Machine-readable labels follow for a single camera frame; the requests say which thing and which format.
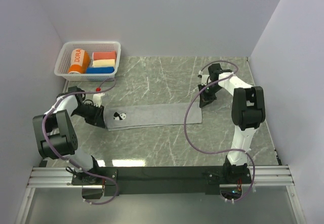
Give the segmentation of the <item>orange cartoon towel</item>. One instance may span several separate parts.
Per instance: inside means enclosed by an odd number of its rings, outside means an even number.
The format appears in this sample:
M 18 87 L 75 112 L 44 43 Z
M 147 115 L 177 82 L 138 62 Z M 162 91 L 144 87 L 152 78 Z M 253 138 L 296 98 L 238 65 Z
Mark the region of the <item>orange cartoon towel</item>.
M 71 53 L 68 74 L 85 74 L 91 59 L 83 49 L 75 49 Z

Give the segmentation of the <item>grey towel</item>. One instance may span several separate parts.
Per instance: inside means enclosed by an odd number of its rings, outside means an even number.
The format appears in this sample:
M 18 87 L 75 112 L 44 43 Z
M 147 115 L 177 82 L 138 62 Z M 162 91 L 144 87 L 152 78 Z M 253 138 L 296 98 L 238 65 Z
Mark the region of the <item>grey towel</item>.
M 104 109 L 104 122 L 109 131 L 181 125 L 188 103 L 126 106 Z

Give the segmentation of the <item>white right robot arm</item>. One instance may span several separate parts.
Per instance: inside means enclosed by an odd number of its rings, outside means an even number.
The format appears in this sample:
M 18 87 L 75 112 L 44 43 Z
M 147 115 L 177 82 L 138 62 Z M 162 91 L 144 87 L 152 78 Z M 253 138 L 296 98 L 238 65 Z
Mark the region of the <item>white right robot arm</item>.
M 231 118 L 234 136 L 231 151 L 223 164 L 223 178 L 228 183 L 246 177 L 248 156 L 253 136 L 265 120 L 264 92 L 260 86 L 252 86 L 230 69 L 222 69 L 219 63 L 208 67 L 208 75 L 199 72 L 201 83 L 198 89 L 205 90 L 199 95 L 199 107 L 203 108 L 217 99 L 216 93 L 225 89 L 232 95 Z

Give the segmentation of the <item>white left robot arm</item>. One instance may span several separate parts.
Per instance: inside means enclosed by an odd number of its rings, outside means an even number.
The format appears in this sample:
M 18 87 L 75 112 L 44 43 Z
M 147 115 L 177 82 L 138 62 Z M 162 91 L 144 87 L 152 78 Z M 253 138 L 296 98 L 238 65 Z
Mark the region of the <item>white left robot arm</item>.
M 78 139 L 71 122 L 77 115 L 85 123 L 105 128 L 104 93 L 96 93 L 86 99 L 85 91 L 77 86 L 57 96 L 56 103 L 46 113 L 32 120 L 37 148 L 42 158 L 61 159 L 68 163 L 66 171 L 85 184 L 97 184 L 102 172 L 96 159 L 78 147 Z

